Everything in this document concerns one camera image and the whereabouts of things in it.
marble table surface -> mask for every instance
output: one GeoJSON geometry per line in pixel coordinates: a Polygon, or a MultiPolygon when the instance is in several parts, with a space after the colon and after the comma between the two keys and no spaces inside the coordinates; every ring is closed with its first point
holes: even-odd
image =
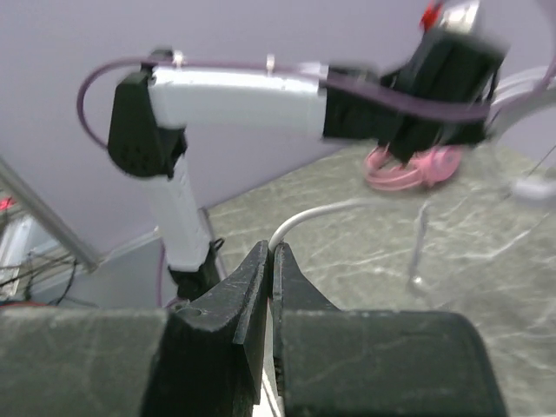
{"type": "MultiPolygon", "coordinates": [[[[556,217],[496,192],[484,149],[466,155],[450,183],[395,195],[363,181],[368,151],[344,149],[213,208],[228,272],[291,215],[354,197],[387,199],[292,230],[285,240],[305,276],[339,308],[461,312],[487,344],[510,414],[556,415],[556,217]],[[407,265],[424,201],[430,219],[419,274],[427,291],[416,295],[407,265]]],[[[508,149],[498,155],[509,175],[533,166],[508,149]]]]}

white cable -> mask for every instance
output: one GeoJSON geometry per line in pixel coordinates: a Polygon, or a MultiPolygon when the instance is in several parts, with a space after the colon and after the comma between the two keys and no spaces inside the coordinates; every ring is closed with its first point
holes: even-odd
{"type": "MultiPolygon", "coordinates": [[[[515,97],[531,91],[530,85],[520,85],[508,91],[504,97],[507,101],[515,100],[515,97]]],[[[556,81],[552,80],[548,88],[538,96],[516,106],[507,107],[494,120],[490,129],[492,130],[493,140],[489,147],[491,157],[493,158],[494,167],[498,172],[503,173],[502,166],[496,158],[495,144],[496,142],[517,122],[524,118],[544,109],[556,107],[556,81]]],[[[556,203],[556,182],[547,182],[540,178],[521,177],[507,182],[508,194],[512,195],[516,200],[527,202],[529,204],[545,207],[556,203]]]]}
{"type": "Polygon", "coordinates": [[[177,67],[181,68],[183,65],[187,63],[185,55],[180,50],[174,51],[174,56],[172,57],[172,63],[177,67]]]}
{"type": "MultiPolygon", "coordinates": [[[[500,94],[498,94],[499,89],[496,90],[497,94],[493,107],[505,107],[506,109],[498,113],[489,126],[489,129],[491,130],[489,133],[493,136],[486,144],[486,150],[490,154],[492,164],[485,168],[489,171],[488,175],[494,179],[497,187],[504,193],[504,196],[507,196],[512,192],[516,180],[505,174],[505,170],[496,155],[496,145],[498,144],[498,141],[503,133],[505,133],[518,120],[521,120],[526,115],[530,115],[532,113],[531,108],[536,109],[536,103],[546,100],[546,94],[550,93],[542,93],[538,97],[533,97],[526,102],[520,103],[516,106],[516,108],[507,107],[507,105],[518,99],[520,96],[531,93],[535,85],[537,85],[542,77],[543,73],[541,70],[531,69],[524,71],[521,74],[508,77],[510,79],[509,82],[507,81],[508,79],[504,79],[500,82],[500,84],[504,84],[500,94]]],[[[555,87],[556,81],[553,80],[547,90],[552,90],[555,87]]]]}
{"type": "MultiPolygon", "coordinates": [[[[332,204],[326,204],[324,206],[310,208],[309,210],[302,211],[297,215],[291,216],[280,227],[274,232],[268,243],[268,249],[272,256],[274,257],[276,247],[284,240],[286,234],[295,226],[306,222],[307,220],[312,220],[323,215],[331,215],[333,213],[339,213],[344,210],[350,209],[360,209],[363,207],[377,207],[377,206],[391,206],[393,202],[387,200],[377,200],[375,198],[354,198],[351,200],[345,200],[343,202],[333,202],[332,204]]],[[[428,208],[429,203],[426,201],[419,210],[419,215],[417,217],[416,223],[416,236],[414,251],[409,261],[409,266],[407,269],[408,280],[411,282],[417,276],[417,270],[420,263],[421,254],[424,248],[425,234],[427,232],[428,225],[428,208]]]]}

cable clip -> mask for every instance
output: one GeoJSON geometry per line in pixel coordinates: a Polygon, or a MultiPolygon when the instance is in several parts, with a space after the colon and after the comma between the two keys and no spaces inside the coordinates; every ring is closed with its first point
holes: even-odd
{"type": "Polygon", "coordinates": [[[276,59],[272,54],[267,55],[267,74],[272,76],[275,72],[276,59]]]}
{"type": "Polygon", "coordinates": [[[175,50],[174,56],[172,57],[172,63],[177,68],[181,68],[182,66],[184,66],[187,63],[187,59],[185,58],[185,55],[183,55],[183,52],[181,52],[180,50],[175,50]]]}

black wire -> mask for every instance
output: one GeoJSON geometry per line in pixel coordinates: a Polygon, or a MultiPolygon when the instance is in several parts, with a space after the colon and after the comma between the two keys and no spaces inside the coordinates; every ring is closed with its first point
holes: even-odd
{"type": "Polygon", "coordinates": [[[30,301],[30,299],[33,298],[33,294],[31,293],[31,288],[33,287],[33,280],[36,277],[36,275],[34,273],[34,269],[33,269],[33,260],[31,259],[30,256],[29,256],[28,261],[29,261],[29,271],[30,271],[31,277],[27,281],[27,285],[25,286],[25,290],[23,291],[23,299],[26,300],[26,301],[30,301]]]}
{"type": "Polygon", "coordinates": [[[527,172],[526,178],[528,178],[529,176],[533,175],[533,174],[535,173],[535,171],[536,171],[537,169],[540,168],[540,166],[542,165],[542,163],[543,163],[544,161],[546,161],[547,157],[550,156],[554,150],[556,150],[556,145],[552,146],[552,147],[550,148],[550,150],[546,153],[546,155],[544,155],[544,156],[542,157],[542,159],[541,159],[539,162],[537,162],[537,164],[536,164],[529,172],[527,172]]]}
{"type": "Polygon", "coordinates": [[[218,239],[216,239],[212,244],[213,244],[213,248],[216,252],[218,252],[222,246],[224,245],[224,238],[223,237],[219,237],[218,239]]]}
{"type": "Polygon", "coordinates": [[[66,296],[68,295],[68,292],[71,289],[71,286],[73,285],[73,281],[76,279],[76,271],[77,271],[77,260],[73,261],[73,269],[71,269],[71,275],[69,276],[68,279],[68,285],[66,285],[66,289],[64,289],[62,295],[60,295],[58,298],[56,298],[55,300],[52,300],[51,302],[49,302],[49,306],[59,306],[60,303],[63,301],[64,298],[66,298],[66,296]]]}
{"type": "Polygon", "coordinates": [[[491,78],[490,89],[488,90],[488,94],[486,95],[486,100],[488,102],[491,102],[494,99],[494,94],[496,93],[496,89],[498,88],[499,80],[500,80],[500,73],[498,70],[495,70],[493,73],[493,77],[491,78]]]}
{"type": "MultiPolygon", "coordinates": [[[[27,278],[28,276],[31,276],[31,275],[40,275],[44,272],[47,272],[47,271],[51,270],[54,267],[57,267],[57,266],[60,266],[60,265],[70,264],[69,262],[64,260],[64,258],[67,258],[67,257],[68,257],[68,255],[62,256],[60,258],[53,258],[51,263],[41,265],[40,267],[36,268],[34,271],[28,271],[24,274],[20,274],[20,275],[14,277],[14,278],[11,278],[7,281],[0,282],[0,288],[4,287],[6,285],[9,285],[12,282],[16,282],[16,281],[22,280],[24,278],[27,278]]],[[[23,268],[24,266],[25,266],[25,264],[22,263],[22,264],[16,265],[16,266],[9,266],[9,267],[3,267],[3,268],[0,267],[0,270],[18,269],[18,268],[23,268]]]]}
{"type": "Polygon", "coordinates": [[[59,256],[57,258],[53,258],[52,256],[43,255],[43,254],[36,254],[36,253],[33,253],[32,256],[34,258],[44,259],[45,261],[58,262],[60,264],[65,264],[65,265],[73,265],[73,261],[64,260],[64,258],[69,258],[70,254],[59,256]]]}

purple cable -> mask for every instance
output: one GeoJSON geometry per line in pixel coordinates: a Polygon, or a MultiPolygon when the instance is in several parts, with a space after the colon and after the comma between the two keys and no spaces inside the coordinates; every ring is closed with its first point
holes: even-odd
{"type": "Polygon", "coordinates": [[[164,306],[164,308],[172,308],[172,307],[174,307],[175,304],[177,304],[178,302],[182,302],[182,301],[183,301],[183,300],[182,300],[181,298],[179,298],[179,297],[173,298],[172,300],[170,300],[170,301],[168,302],[168,304],[166,304],[166,305],[164,306]]]}
{"type": "MultiPolygon", "coordinates": [[[[171,61],[156,61],[151,58],[122,58],[98,67],[85,78],[79,92],[77,93],[77,116],[83,130],[87,135],[102,149],[106,149],[105,141],[98,136],[89,126],[89,122],[85,116],[84,100],[90,85],[100,76],[129,66],[136,65],[152,65],[152,66],[173,66],[171,61]]],[[[245,63],[213,63],[213,62],[192,62],[183,66],[190,68],[203,69],[221,69],[221,70],[260,70],[265,71],[266,66],[253,65],[245,63]]],[[[354,96],[360,96],[372,102],[376,102],[398,111],[408,113],[412,116],[418,116],[426,119],[434,119],[445,122],[465,122],[479,120],[487,117],[490,111],[489,104],[461,104],[461,103],[444,103],[425,100],[413,97],[407,94],[394,91],[392,89],[382,87],[375,83],[364,83],[361,80],[355,80],[351,76],[330,75],[328,78],[311,76],[303,74],[296,67],[276,67],[274,70],[276,75],[289,75],[305,78],[311,81],[317,80],[323,85],[346,91],[354,96]]]]}

